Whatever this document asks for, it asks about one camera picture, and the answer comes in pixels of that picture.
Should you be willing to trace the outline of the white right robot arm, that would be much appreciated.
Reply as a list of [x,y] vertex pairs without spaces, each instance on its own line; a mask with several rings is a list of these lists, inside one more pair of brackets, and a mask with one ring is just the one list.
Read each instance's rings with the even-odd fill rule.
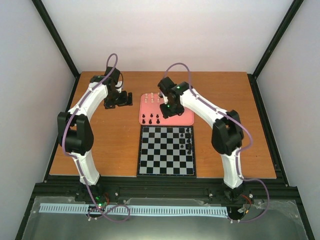
[[160,105],[162,116],[167,119],[180,116],[185,109],[202,118],[212,129],[211,144],[221,156],[224,171],[223,181],[230,189],[235,189],[243,183],[243,176],[236,161],[236,153],[242,147],[243,129],[239,126],[239,114],[226,111],[201,96],[187,82],[175,84],[165,77],[157,87],[162,94],[164,103]]

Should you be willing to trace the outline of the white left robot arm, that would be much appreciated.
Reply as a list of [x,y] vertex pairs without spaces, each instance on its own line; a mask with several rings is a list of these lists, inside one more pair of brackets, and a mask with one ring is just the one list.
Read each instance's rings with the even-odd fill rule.
[[58,143],[63,153],[73,159],[80,182],[89,186],[86,195],[95,202],[103,198],[104,188],[97,184],[100,174],[92,156],[94,134],[90,120],[101,102],[107,110],[133,104],[133,94],[123,90],[123,83],[122,73],[108,66],[104,75],[90,79],[87,90],[74,107],[57,116]]

